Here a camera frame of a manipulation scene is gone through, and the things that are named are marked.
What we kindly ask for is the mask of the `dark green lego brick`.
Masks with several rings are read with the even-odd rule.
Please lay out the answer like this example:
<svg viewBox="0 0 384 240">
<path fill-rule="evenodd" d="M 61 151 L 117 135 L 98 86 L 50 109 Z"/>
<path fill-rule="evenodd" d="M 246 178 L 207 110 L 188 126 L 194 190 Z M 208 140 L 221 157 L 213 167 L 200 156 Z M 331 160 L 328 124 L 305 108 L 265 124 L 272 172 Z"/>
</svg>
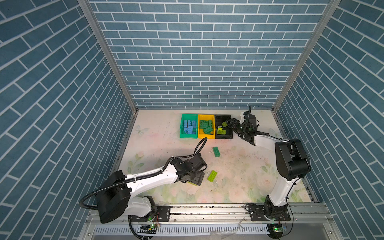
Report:
<svg viewBox="0 0 384 240">
<path fill-rule="evenodd" d="M 207 127 L 211 127 L 211 125 L 212 125 L 210 120 L 200 120 L 199 124 L 200 124 L 199 125 L 200 129 L 205 129 Z"/>
<path fill-rule="evenodd" d="M 216 158 L 218 158 L 218 157 L 221 156 L 221 153 L 220 153 L 218 147 L 213 147 L 213 153 L 214 153 L 214 156 L 215 156 Z"/>
<path fill-rule="evenodd" d="M 212 127 L 207 127 L 207 128 L 205 128 L 205 129 L 203 129 L 203 132 L 204 132 L 204 134 L 206 134 L 206 135 L 212 135 L 212 134 L 213 134 L 213 131 L 214 131 L 214 129 L 213 129 Z"/>
</svg>

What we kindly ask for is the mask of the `blue lego brick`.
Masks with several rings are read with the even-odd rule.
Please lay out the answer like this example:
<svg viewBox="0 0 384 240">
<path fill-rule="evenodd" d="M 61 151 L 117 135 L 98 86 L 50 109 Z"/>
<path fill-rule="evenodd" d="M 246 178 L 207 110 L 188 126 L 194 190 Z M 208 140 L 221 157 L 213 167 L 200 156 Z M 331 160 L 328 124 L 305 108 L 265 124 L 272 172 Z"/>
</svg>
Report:
<svg viewBox="0 0 384 240">
<path fill-rule="evenodd" d="M 196 134 L 195 128 L 193 126 L 191 126 L 189 128 L 185 128 L 185 130 L 186 130 L 187 135 L 195 135 Z"/>
<path fill-rule="evenodd" d="M 183 127 L 184 128 L 189 128 L 192 126 L 192 120 L 184 120 L 183 121 Z"/>
</svg>

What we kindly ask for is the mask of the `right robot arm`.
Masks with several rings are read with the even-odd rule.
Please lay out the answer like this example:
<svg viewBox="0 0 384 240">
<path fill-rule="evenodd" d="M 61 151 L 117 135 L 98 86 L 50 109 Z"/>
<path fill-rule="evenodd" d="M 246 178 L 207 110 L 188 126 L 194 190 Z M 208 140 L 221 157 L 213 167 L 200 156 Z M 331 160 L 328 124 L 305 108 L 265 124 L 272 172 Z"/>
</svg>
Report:
<svg viewBox="0 0 384 240">
<path fill-rule="evenodd" d="M 251 110 L 243 112 L 241 119 L 232 118 L 223 123 L 242 140 L 257 147 L 271 150 L 276 155 L 276 167 L 280 174 L 272 192 L 267 195 L 265 213 L 286 211 L 288 199 L 297 183 L 311 170 L 311 161 L 298 139 L 286 140 L 258 130 L 260 123 Z"/>
</svg>

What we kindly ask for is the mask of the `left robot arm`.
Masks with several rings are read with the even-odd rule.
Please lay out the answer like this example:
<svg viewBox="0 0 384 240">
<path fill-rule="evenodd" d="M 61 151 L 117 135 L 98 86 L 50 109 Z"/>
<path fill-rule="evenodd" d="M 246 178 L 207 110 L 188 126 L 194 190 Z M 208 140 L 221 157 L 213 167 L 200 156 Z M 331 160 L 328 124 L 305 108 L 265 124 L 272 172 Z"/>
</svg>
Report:
<svg viewBox="0 0 384 240">
<path fill-rule="evenodd" d="M 95 195 L 100 222 L 112 222 L 124 213 L 146 220 L 154 217 L 157 207 L 153 198 L 139 197 L 140 194 L 178 182 L 200 186 L 207 167 L 201 154 L 196 154 L 185 160 L 172 157 L 162 168 L 140 174 L 124 175 L 122 171 L 114 172 Z"/>
</svg>

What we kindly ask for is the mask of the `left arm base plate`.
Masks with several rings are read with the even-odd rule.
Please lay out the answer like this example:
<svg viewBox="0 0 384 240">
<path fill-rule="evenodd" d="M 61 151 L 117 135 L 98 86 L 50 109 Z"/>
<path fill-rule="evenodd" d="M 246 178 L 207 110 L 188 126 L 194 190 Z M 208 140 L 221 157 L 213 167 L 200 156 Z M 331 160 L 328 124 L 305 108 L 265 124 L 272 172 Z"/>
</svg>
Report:
<svg viewBox="0 0 384 240">
<path fill-rule="evenodd" d="M 138 216 L 129 216 L 129 220 L 133 223 L 146 223 L 146 222 L 169 222 L 171 215 L 171 207 L 170 206 L 156 206 L 156 209 L 152 209 L 144 217 Z"/>
</svg>

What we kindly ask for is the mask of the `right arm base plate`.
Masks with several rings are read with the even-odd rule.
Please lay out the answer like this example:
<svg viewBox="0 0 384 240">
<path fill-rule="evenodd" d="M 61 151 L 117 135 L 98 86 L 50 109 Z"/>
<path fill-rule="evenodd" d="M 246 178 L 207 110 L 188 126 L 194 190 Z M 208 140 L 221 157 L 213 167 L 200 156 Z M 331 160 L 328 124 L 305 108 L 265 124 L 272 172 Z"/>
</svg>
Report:
<svg viewBox="0 0 384 240">
<path fill-rule="evenodd" d="M 288 222 L 291 220 L 291 216 L 288 211 L 288 205 L 276 207 L 267 203 L 264 203 L 263 205 L 249 203 L 244 206 L 244 209 L 249 213 L 252 222 Z"/>
</svg>

